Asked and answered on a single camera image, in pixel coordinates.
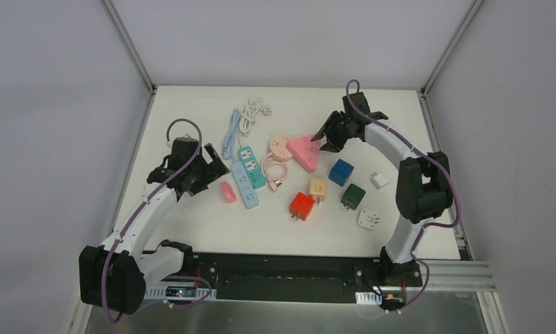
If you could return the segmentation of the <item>light blue power strip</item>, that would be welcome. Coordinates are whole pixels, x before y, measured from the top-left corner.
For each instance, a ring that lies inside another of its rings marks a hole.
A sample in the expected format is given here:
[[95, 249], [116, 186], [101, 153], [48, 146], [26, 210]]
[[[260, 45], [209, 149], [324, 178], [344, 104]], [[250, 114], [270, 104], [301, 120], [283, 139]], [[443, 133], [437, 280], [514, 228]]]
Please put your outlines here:
[[239, 189], [239, 193], [244, 202], [246, 209], [253, 209], [259, 205], [259, 198], [249, 180], [245, 166], [238, 161], [235, 156], [235, 143], [237, 141], [238, 126], [241, 120], [241, 114], [238, 109], [234, 109], [229, 120], [228, 130], [221, 141], [222, 159], [232, 162], [230, 170]]

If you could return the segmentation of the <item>small pink plug adapter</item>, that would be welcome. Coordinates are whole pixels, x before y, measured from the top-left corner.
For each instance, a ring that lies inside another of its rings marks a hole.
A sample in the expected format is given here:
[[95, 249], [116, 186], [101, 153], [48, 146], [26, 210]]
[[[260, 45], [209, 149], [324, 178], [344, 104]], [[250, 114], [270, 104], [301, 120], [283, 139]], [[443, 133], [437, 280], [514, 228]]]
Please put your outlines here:
[[225, 199], [230, 202], [236, 202], [237, 201], [237, 196], [232, 188], [232, 186], [228, 183], [228, 182], [222, 182], [221, 183], [221, 190], [223, 193], [223, 196], [225, 197]]

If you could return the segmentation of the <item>pink triangular block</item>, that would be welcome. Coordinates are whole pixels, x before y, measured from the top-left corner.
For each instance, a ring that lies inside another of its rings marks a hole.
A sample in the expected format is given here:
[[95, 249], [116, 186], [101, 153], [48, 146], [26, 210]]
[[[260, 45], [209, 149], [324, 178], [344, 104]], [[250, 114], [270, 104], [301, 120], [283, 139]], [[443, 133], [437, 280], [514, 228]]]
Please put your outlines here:
[[308, 173], [316, 171], [321, 147], [321, 141], [312, 141], [312, 138], [313, 135], [294, 138], [286, 145], [288, 151]]

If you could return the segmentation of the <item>blue cube socket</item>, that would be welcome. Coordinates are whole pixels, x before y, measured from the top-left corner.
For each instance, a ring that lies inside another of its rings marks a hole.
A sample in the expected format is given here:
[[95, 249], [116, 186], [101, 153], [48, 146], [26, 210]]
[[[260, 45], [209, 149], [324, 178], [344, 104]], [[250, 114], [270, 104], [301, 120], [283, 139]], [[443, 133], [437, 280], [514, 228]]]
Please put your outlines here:
[[344, 186], [353, 171], [354, 167], [350, 163], [338, 159], [330, 169], [328, 179], [339, 186]]

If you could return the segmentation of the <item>beige cube adapter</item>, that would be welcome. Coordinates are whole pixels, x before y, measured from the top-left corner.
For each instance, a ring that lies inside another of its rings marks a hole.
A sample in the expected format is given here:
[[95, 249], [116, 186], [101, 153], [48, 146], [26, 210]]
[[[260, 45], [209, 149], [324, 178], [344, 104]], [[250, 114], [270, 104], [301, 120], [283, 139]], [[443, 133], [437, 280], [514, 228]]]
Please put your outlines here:
[[310, 180], [308, 195], [319, 204], [323, 202], [327, 194], [327, 180], [313, 178]]

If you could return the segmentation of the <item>white usb charger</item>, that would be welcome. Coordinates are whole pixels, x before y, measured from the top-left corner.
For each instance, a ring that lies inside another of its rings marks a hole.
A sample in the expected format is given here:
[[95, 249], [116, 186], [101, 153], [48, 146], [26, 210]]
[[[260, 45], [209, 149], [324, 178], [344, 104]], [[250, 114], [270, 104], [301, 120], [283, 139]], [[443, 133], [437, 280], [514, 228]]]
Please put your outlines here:
[[386, 188], [389, 184], [388, 179], [381, 173], [373, 173], [370, 178], [371, 183], [378, 190]]

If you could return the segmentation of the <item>green patterned cube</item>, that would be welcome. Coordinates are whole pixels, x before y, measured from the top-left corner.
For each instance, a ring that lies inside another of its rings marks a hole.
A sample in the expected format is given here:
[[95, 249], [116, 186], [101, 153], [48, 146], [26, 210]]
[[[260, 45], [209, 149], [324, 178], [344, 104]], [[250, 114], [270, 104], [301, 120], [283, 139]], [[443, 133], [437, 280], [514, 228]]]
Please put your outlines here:
[[351, 183], [344, 191], [340, 202], [345, 209], [355, 210], [365, 197], [366, 191], [358, 185]]

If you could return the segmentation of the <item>red cube adapter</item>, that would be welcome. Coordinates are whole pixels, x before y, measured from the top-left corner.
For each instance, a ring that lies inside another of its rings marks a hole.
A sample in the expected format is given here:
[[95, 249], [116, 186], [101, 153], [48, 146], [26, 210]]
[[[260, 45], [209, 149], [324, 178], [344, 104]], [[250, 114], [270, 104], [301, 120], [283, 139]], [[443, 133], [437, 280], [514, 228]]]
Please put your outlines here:
[[289, 206], [289, 213], [296, 220], [305, 221], [314, 207], [315, 201], [308, 195], [298, 192]]

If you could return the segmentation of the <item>white travel adapter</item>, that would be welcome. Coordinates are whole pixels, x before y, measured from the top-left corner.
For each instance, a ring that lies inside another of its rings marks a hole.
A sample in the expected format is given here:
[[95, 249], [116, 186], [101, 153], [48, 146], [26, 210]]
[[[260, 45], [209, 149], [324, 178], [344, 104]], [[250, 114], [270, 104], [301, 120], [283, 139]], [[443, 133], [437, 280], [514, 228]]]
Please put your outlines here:
[[379, 214], [371, 209], [362, 208], [359, 211], [357, 224], [364, 230], [374, 230], [380, 221]]

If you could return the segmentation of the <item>pink round socket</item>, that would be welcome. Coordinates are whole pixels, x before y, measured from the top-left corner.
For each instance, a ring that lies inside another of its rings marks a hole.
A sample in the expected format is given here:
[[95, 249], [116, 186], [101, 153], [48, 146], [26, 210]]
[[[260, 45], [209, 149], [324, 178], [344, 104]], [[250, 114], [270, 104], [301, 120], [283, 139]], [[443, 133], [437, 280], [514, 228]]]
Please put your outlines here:
[[270, 157], [281, 162], [291, 161], [293, 154], [287, 149], [287, 144], [292, 140], [288, 134], [276, 134], [271, 137], [269, 142]]

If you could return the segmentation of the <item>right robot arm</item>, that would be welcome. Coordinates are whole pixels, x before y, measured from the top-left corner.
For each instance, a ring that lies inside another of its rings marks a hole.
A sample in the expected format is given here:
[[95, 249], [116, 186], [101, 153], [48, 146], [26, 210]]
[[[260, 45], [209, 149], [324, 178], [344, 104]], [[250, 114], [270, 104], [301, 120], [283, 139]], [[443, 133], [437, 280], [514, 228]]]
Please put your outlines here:
[[389, 242], [381, 249], [377, 274], [395, 285], [414, 270], [413, 252], [424, 229], [450, 208], [456, 199], [450, 184], [447, 155], [425, 154], [397, 131], [382, 112], [370, 110], [362, 92], [342, 98], [343, 111], [334, 111], [313, 141], [325, 139], [322, 151], [340, 152], [352, 138], [376, 148], [397, 169], [395, 202], [399, 220]]

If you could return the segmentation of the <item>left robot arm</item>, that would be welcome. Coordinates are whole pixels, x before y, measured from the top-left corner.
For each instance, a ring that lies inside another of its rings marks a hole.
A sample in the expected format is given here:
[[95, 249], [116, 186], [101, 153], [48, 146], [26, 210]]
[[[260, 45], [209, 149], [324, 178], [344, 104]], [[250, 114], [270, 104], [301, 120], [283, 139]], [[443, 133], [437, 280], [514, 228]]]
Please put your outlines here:
[[150, 253], [145, 247], [185, 193], [194, 196], [228, 173], [212, 144], [176, 138], [170, 154], [149, 173], [126, 225], [116, 228], [99, 246], [86, 246], [81, 251], [81, 300], [131, 315], [151, 286], [169, 276], [189, 280], [196, 269], [192, 246], [165, 239]]

